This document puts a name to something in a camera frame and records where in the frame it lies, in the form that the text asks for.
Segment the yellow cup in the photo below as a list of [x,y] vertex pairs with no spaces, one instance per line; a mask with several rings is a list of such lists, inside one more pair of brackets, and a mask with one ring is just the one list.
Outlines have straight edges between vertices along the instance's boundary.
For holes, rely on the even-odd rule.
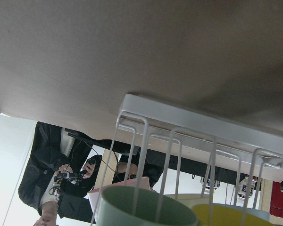
[[[199,226],[209,226],[209,204],[195,205],[191,209],[199,219]],[[239,226],[243,207],[213,204],[213,226]],[[247,208],[244,226],[273,226],[269,213]]]

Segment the person in black jacket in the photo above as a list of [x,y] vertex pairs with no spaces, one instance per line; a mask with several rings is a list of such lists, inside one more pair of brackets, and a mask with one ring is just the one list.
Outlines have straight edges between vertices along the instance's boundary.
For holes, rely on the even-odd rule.
[[95,186],[102,155],[90,156],[92,146],[69,136],[65,128],[37,122],[22,181],[20,200],[37,210],[36,226],[55,226],[57,218],[89,222],[87,193]]

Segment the green cup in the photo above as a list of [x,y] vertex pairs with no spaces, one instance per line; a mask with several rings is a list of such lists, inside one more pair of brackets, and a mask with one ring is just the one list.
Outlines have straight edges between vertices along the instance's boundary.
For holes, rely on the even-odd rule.
[[156,222],[159,194],[140,189],[136,214],[132,214],[134,187],[114,186],[102,192],[96,225],[98,226],[196,226],[199,222],[191,209],[162,196],[160,219]]

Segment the tea bottle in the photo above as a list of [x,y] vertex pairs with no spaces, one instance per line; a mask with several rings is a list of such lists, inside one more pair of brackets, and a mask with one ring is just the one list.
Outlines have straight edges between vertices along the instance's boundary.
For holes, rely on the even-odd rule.
[[[244,201],[246,194],[247,194],[247,184],[248,184],[249,177],[245,176],[245,178],[239,183],[239,190],[238,190],[238,200]],[[253,191],[255,188],[255,185],[258,181],[258,177],[254,176],[251,180],[251,186],[250,186],[250,194],[249,197],[253,195]]]

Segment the cream cup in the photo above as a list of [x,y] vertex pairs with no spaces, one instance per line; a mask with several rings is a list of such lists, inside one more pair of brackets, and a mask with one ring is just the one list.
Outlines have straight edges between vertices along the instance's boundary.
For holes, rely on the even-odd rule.
[[166,194],[167,197],[177,200],[188,208],[192,208],[198,204],[208,204],[209,203],[209,195],[208,194],[178,194],[177,199],[175,198],[175,194]]

